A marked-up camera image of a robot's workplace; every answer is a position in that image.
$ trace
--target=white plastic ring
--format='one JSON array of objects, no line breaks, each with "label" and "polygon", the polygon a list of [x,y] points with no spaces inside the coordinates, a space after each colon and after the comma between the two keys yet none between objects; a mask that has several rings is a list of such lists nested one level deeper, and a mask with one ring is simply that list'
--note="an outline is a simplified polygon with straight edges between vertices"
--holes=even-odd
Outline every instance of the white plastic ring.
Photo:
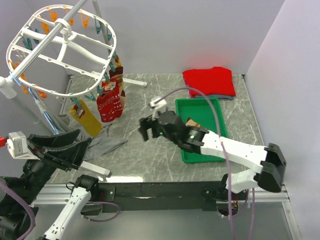
[{"label": "white plastic ring", "polygon": [[57,20],[55,20],[54,25],[56,26],[59,23],[66,27],[66,29],[68,30],[68,35],[72,33],[71,26],[66,20],[58,18]]}]

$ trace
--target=gray floor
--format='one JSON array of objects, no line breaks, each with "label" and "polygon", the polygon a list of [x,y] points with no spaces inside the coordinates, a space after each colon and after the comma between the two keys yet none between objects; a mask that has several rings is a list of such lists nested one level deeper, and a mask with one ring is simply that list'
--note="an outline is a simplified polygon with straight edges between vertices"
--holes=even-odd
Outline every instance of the gray floor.
[{"label": "gray floor", "polygon": [[[178,181],[220,181],[228,172],[224,162],[186,164],[183,163],[181,151],[163,137],[144,142],[138,132],[139,119],[152,112],[148,102],[157,96],[163,96],[173,89],[184,87],[182,74],[127,74],[126,78],[148,83],[146,88],[125,85],[126,104],[122,116],[110,127],[110,136],[127,138],[127,143],[115,151],[89,162],[112,171],[108,182],[178,182]],[[220,100],[228,136],[231,139],[252,145],[262,145],[257,121],[240,74],[233,75],[236,91],[234,100]],[[79,75],[72,81],[70,93],[83,91],[92,84],[92,80]],[[171,110],[175,110],[175,99],[188,98],[188,91],[179,91],[169,96],[166,101]],[[95,102],[83,98],[94,114],[98,114]],[[65,112],[69,112],[73,103],[68,100]],[[71,125],[77,122],[71,117]],[[233,163],[232,172],[238,173],[244,167]],[[75,181],[82,174],[102,177],[91,171],[63,172],[58,170],[51,183],[62,184]]]},{"label": "gray floor", "polygon": [[[62,205],[41,205],[30,240],[55,221]],[[248,239],[251,209],[234,218],[238,240]],[[114,213],[102,213],[107,219]],[[124,211],[109,222],[77,219],[68,240],[231,240],[230,224],[217,212],[201,210]],[[281,203],[256,203],[251,240],[292,240]]]}]

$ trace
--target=marble table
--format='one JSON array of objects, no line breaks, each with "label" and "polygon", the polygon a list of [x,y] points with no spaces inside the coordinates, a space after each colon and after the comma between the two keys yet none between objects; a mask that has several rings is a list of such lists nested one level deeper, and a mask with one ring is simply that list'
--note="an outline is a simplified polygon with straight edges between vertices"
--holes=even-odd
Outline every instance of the marble table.
[{"label": "marble table", "polygon": [[[64,172],[57,170],[51,179],[53,184],[65,184],[75,181],[82,174],[98,177],[101,182],[188,182],[220,181],[228,172],[225,162],[187,164],[182,161],[180,149],[164,137],[143,141],[138,131],[139,119],[152,112],[149,101],[163,96],[173,89],[184,87],[182,74],[126,74],[125,78],[147,82],[146,88],[125,85],[126,104],[120,118],[113,121],[109,135],[114,138],[127,138],[127,142],[116,150],[89,162],[112,171],[111,178],[105,178],[94,172],[79,169]],[[220,100],[220,105],[228,132],[228,137],[252,145],[262,145],[263,141],[254,115],[243,77],[233,75],[236,91],[234,100]],[[92,84],[92,80],[83,75],[75,76],[69,92],[83,91]],[[175,110],[175,99],[188,98],[187,90],[178,91],[166,101],[170,110]],[[96,109],[96,103],[83,98],[90,109]],[[68,100],[66,113],[73,103]],[[71,125],[76,121],[71,117]],[[232,172],[238,173],[244,166],[231,163]]]}]

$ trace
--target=folded red towel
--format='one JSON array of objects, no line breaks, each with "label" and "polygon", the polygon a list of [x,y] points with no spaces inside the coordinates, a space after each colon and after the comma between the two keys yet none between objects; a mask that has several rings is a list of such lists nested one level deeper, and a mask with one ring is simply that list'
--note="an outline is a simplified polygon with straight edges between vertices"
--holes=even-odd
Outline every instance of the folded red towel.
[{"label": "folded red towel", "polygon": [[[235,96],[235,88],[232,82],[232,72],[229,69],[215,66],[211,69],[190,69],[183,73],[183,79],[187,86],[203,92],[205,95]],[[189,91],[191,98],[200,95],[195,91]]]}]

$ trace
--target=yellow sock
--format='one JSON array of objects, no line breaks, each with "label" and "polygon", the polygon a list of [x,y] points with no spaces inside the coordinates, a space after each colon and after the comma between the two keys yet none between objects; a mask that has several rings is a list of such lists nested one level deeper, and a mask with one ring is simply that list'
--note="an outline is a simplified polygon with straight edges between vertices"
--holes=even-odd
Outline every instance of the yellow sock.
[{"label": "yellow sock", "polygon": [[75,120],[83,125],[84,129],[88,134],[90,134],[90,136],[98,136],[102,129],[101,123],[95,118],[95,116],[92,115],[83,100],[79,99],[79,102],[81,103],[81,107],[79,107],[78,110],[72,108],[70,110],[70,114]]}]

